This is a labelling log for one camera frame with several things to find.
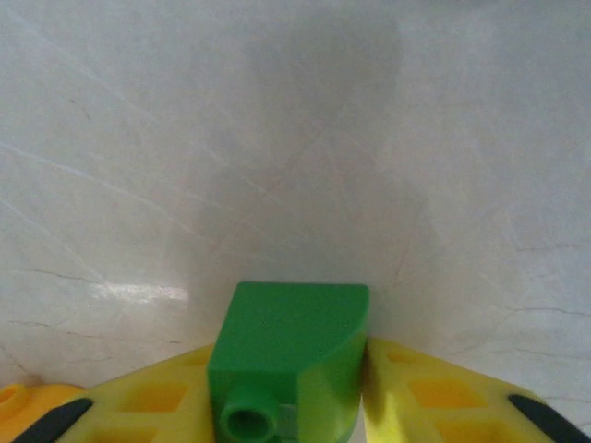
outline yellow plastic piece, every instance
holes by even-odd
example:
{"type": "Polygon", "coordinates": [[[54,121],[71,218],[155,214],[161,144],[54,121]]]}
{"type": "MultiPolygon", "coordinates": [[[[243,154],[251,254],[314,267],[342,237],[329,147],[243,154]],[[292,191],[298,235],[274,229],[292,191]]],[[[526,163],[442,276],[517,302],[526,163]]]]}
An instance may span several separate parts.
{"type": "Polygon", "coordinates": [[[206,367],[212,346],[79,395],[94,404],[58,443],[214,443],[206,367]]]}
{"type": "Polygon", "coordinates": [[[392,341],[369,339],[368,443],[552,443],[507,400],[533,393],[392,341]]]}
{"type": "Polygon", "coordinates": [[[70,385],[15,384],[0,389],[0,443],[10,443],[49,410],[81,391],[70,385]]]}

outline orange plastic part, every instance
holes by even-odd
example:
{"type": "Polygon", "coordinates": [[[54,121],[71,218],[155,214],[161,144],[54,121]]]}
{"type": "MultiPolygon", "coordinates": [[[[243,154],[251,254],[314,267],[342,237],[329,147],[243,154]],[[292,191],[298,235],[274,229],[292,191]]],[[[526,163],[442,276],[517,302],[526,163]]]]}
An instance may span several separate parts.
{"type": "Polygon", "coordinates": [[[25,387],[8,385],[0,389],[0,443],[10,443],[49,410],[79,394],[70,385],[25,387]]]}

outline green lego brick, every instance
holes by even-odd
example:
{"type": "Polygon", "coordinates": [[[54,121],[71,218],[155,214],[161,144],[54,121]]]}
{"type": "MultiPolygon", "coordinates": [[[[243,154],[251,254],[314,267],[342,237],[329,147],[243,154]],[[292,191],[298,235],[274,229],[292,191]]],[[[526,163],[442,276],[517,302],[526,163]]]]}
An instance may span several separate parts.
{"type": "Polygon", "coordinates": [[[217,443],[344,443],[368,307],[360,284],[238,284],[208,365],[217,443]]]}

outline plastic toy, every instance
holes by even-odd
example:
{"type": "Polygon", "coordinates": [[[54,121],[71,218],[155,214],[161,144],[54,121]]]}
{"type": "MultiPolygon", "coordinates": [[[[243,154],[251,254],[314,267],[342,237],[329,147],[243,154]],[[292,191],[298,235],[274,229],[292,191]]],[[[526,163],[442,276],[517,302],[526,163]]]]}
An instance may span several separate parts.
{"type": "Polygon", "coordinates": [[[362,285],[240,283],[208,366],[217,443],[346,442],[368,308],[362,285]]]}
{"type": "Polygon", "coordinates": [[[200,348],[84,391],[15,443],[213,443],[210,353],[200,348]]]}
{"type": "Polygon", "coordinates": [[[0,443],[10,443],[41,416],[81,391],[70,385],[15,384],[0,389],[0,443]]]}
{"type": "Polygon", "coordinates": [[[361,390],[368,443],[591,443],[531,392],[366,341],[367,311],[361,285],[241,283],[215,348],[82,391],[13,443],[344,443],[361,390]]]}
{"type": "Polygon", "coordinates": [[[364,363],[368,443],[591,443],[535,394],[391,341],[364,363]]]}

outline white marble wall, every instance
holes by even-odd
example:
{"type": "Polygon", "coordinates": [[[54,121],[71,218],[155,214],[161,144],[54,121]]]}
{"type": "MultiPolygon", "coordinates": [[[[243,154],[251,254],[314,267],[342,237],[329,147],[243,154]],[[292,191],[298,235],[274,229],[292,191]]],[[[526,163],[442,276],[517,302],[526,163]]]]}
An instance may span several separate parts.
{"type": "Polygon", "coordinates": [[[243,279],[591,432],[591,4],[4,0],[0,384],[214,340],[243,279]]]}

